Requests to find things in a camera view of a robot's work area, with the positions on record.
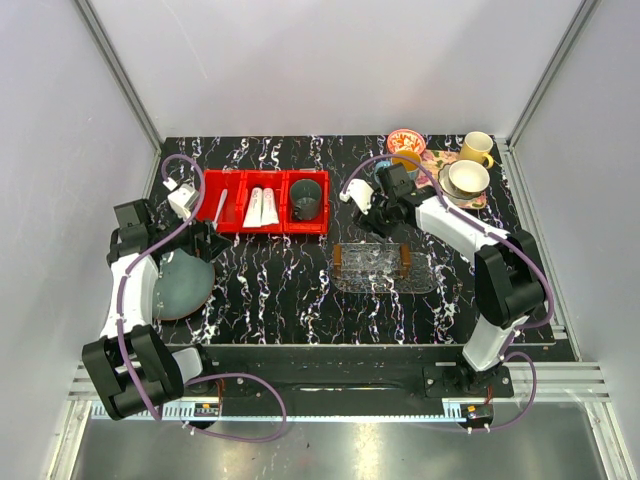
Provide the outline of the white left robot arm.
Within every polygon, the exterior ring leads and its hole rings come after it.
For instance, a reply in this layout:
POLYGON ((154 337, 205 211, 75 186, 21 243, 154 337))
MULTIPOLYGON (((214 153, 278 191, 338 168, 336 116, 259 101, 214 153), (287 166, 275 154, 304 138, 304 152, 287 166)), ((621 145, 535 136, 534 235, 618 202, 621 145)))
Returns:
POLYGON ((200 348, 170 352, 154 330, 161 269, 178 259, 193 261, 204 267, 203 274, 187 270, 178 290, 212 287, 213 262, 232 242, 199 221, 160 229, 145 199, 117 205, 114 213, 118 226, 106 257, 113 277, 109 311, 99 338, 83 346, 82 363, 111 419, 148 412, 159 420, 162 407, 181 398, 184 387, 205 395, 217 380, 200 348))

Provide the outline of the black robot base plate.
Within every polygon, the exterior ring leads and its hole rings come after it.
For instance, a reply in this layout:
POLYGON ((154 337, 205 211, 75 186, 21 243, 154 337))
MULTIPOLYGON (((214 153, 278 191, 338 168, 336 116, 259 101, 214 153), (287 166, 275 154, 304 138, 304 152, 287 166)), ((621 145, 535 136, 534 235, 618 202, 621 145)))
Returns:
POLYGON ((231 378, 253 375, 276 389, 290 390, 381 390, 401 391, 427 398, 498 399, 514 396, 510 372, 494 366, 487 372, 472 372, 458 364, 421 363, 312 363, 267 364, 263 368, 236 368, 231 378))

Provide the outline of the white toothpaste tube red cap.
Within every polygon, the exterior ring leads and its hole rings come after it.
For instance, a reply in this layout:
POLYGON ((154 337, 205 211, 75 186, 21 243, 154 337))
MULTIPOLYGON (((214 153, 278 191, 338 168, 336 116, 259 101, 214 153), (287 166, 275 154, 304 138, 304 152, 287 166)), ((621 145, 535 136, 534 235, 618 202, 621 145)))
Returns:
POLYGON ((279 216, 274 190, 272 188, 265 188, 262 191, 260 224, 262 227, 265 227, 269 225, 277 225, 278 223, 279 216))

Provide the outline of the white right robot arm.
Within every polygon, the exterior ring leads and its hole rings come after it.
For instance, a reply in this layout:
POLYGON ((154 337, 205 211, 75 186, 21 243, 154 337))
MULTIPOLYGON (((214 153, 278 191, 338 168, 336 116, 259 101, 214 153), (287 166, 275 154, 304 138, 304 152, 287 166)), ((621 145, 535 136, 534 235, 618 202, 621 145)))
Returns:
POLYGON ((357 210, 356 225, 382 238, 400 224, 432 234, 472 262, 479 319, 464 345, 450 380, 476 396, 508 360, 507 349, 524 330, 550 323, 555 299, 535 238, 525 230, 509 233, 471 216, 445 193, 439 177, 417 187, 401 164, 383 167, 373 188, 352 172, 340 190, 341 202, 357 210))

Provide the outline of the dark grey mug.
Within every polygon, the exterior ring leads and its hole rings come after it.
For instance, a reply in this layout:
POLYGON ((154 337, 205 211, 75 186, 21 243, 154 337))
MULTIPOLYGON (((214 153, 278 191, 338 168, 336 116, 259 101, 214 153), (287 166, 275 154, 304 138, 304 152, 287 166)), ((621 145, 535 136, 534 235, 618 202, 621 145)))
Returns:
POLYGON ((311 179, 300 179, 290 188, 289 198, 292 207, 292 218, 296 221, 311 221, 320 212, 322 188, 311 179))

